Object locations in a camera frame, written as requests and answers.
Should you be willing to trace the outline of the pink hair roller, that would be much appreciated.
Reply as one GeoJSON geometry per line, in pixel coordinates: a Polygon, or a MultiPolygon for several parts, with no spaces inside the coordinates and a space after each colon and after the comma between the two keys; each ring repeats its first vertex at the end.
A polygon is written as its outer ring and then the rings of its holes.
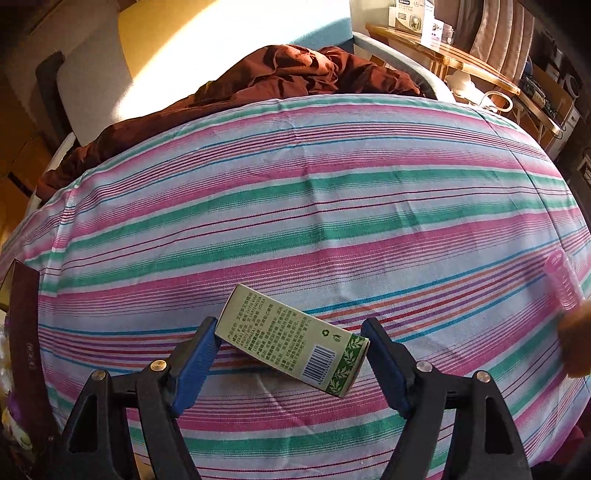
{"type": "Polygon", "coordinates": [[[585,300],[583,290],[567,253],[553,251],[543,266],[552,289],[565,312],[580,307],[585,300]]]}

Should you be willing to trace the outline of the beige curtain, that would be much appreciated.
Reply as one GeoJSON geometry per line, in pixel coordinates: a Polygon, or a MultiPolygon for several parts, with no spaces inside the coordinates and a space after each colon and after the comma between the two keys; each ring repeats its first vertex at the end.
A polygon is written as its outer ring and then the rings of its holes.
{"type": "Polygon", "coordinates": [[[534,29],[535,17],[519,1],[460,1],[454,44],[517,83],[534,29]]]}

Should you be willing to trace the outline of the brown blanket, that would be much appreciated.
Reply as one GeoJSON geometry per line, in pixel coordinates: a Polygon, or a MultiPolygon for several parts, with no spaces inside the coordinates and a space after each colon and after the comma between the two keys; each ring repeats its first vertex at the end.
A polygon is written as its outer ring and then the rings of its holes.
{"type": "Polygon", "coordinates": [[[195,119],[270,99],[359,93],[424,97],[426,89],[404,71],[336,46],[318,51],[297,45],[259,48],[168,107],[108,126],[94,141],[68,153],[57,168],[44,173],[36,196],[47,201],[87,170],[195,119]]]}

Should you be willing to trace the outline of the wooden bedside table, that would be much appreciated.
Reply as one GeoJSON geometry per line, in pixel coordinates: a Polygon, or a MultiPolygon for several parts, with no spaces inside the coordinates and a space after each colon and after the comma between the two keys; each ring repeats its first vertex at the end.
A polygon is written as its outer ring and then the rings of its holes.
{"type": "Polygon", "coordinates": [[[412,52],[417,58],[426,61],[430,71],[442,80],[448,75],[449,69],[454,69],[499,87],[504,93],[518,98],[538,119],[541,134],[544,131],[551,132],[555,137],[561,134],[560,126],[529,99],[516,83],[486,62],[445,43],[423,44],[420,36],[396,30],[393,27],[367,23],[366,29],[373,39],[392,47],[402,47],[405,51],[412,52]]]}

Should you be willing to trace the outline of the green cardboard box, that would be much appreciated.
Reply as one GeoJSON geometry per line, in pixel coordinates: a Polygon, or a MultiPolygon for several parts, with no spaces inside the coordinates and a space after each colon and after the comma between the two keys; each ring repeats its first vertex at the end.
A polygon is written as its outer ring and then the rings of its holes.
{"type": "Polygon", "coordinates": [[[337,398],[349,392],[370,340],[238,284],[215,335],[259,362],[337,398]]]}

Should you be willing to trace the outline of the white appliance box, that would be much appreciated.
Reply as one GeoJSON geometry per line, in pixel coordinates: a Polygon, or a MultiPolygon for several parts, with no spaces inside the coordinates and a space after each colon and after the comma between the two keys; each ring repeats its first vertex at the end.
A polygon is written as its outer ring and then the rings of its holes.
{"type": "Polygon", "coordinates": [[[435,5],[429,0],[393,1],[388,11],[388,25],[405,32],[431,32],[435,21],[435,5]]]}

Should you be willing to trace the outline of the yellow sponge wedge right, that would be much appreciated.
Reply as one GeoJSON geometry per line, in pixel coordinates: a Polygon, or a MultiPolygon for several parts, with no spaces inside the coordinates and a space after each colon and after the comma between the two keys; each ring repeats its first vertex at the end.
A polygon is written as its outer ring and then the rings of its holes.
{"type": "Polygon", "coordinates": [[[591,307],[585,300],[564,314],[557,327],[562,360],[570,378],[590,374],[591,367],[591,307]]]}

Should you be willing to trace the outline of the striped bed sheet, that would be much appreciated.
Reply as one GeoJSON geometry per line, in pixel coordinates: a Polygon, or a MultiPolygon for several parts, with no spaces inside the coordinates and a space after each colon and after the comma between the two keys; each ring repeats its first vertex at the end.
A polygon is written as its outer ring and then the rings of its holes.
{"type": "Polygon", "coordinates": [[[40,275],[40,356],[64,423],[90,373],[167,356],[235,285],[352,332],[374,317],[441,371],[489,371],[532,463],[590,397],[569,379],[543,265],[590,283],[568,184],[513,122],[386,95],[256,103],[85,172],[4,244],[40,275]]]}

